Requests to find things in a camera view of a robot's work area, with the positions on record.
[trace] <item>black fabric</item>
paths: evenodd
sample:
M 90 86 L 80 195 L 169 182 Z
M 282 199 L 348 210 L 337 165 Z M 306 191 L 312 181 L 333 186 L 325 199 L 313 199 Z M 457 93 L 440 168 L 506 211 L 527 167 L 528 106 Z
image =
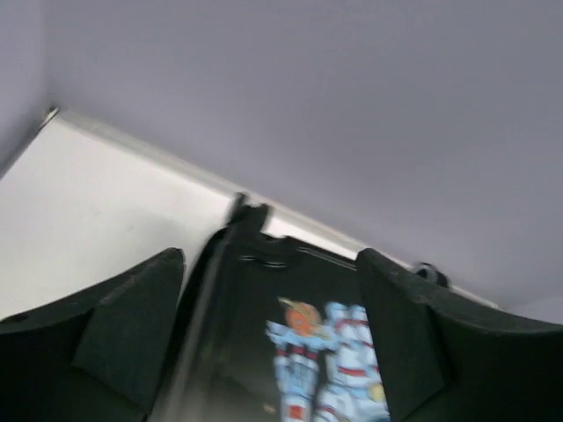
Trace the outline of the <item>black fabric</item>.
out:
M 0 323 L 0 418 L 141 422 L 154 402 L 184 257 L 126 273 Z
M 213 262 L 213 259 L 216 257 L 217 248 L 223 241 L 226 232 L 226 228 L 220 229 L 209 238 L 201 250 L 199 257 L 195 260 L 195 264 L 186 281 L 186 286 L 178 304 L 176 321 L 172 329 L 172 336 L 166 357 L 164 376 L 168 381 L 170 381 L 172 372 L 177 364 L 180 350 L 186 339 L 186 333 L 194 317 L 194 310 L 200 298 L 201 290 L 203 289 L 205 274 Z
M 372 250 L 356 265 L 393 422 L 563 420 L 562 326 L 481 306 Z
M 183 420 L 202 422 L 286 420 L 284 412 L 299 406 L 291 407 L 287 394 L 282 394 L 275 358 L 287 352 L 291 360 L 297 359 L 298 352 L 293 345 L 276 344 L 268 336 L 269 323 L 286 324 L 289 302 L 314 308 L 323 324 L 331 302 L 346 312 L 360 307 L 355 265 L 298 239 L 262 233 L 267 206 L 250 207 L 239 198 L 233 208 L 224 238 L 201 275 L 201 292 L 186 333 L 186 370 L 178 382 L 184 387 L 179 414 Z M 294 366 L 293 375 L 313 372 L 308 373 L 311 395 L 301 409 L 303 417 L 309 416 L 303 420 L 312 420 L 320 410 L 321 391 L 333 386 L 327 359 L 334 351 L 320 347 L 308 354 L 312 352 L 308 340 L 299 341 L 308 345 L 304 356 L 309 366 Z M 374 414 L 349 420 L 388 418 Z

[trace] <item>white shelf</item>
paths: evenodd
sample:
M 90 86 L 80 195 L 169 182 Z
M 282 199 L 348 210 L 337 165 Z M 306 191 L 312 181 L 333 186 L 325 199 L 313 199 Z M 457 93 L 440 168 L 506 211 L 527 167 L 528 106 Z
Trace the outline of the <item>white shelf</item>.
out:
M 0 318 L 98 283 L 167 247 L 183 249 L 191 265 L 238 190 L 110 127 L 58 115 L 0 182 Z M 349 258 L 364 247 L 268 203 L 272 235 Z

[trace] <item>light purple wall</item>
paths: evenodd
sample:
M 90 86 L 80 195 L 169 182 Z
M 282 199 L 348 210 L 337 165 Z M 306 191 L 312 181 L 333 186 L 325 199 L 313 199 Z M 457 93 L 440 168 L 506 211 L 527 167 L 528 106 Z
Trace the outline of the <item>light purple wall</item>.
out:
M 47 108 L 42 6 L 41 0 L 0 2 L 0 169 Z
M 563 295 L 563 2 L 46 1 L 62 105 L 501 305 Z
M 515 306 L 510 311 L 522 317 L 563 324 L 563 297 L 552 297 L 526 303 Z

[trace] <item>robot graphic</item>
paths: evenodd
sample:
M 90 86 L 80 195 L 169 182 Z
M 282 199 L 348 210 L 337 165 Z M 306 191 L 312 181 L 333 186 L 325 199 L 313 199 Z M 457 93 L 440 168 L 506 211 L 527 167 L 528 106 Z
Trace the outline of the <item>robot graphic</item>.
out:
M 267 322 L 267 335 L 278 353 L 274 368 L 282 422 L 389 421 L 365 308 L 328 303 L 322 324 L 313 306 L 280 302 L 286 307 L 288 325 Z M 321 351 L 327 352 L 328 383 L 320 389 L 313 410 Z
M 318 382 L 318 353 L 335 349 L 330 332 L 320 324 L 317 310 L 306 303 L 280 299 L 286 325 L 267 322 L 267 335 L 276 345 L 275 377 L 281 392 L 282 422 L 311 421 L 311 402 Z
M 315 422 L 384 422 L 389 420 L 377 357 L 362 306 L 331 302 L 327 324 L 338 347 L 326 356 L 329 382 L 318 395 Z

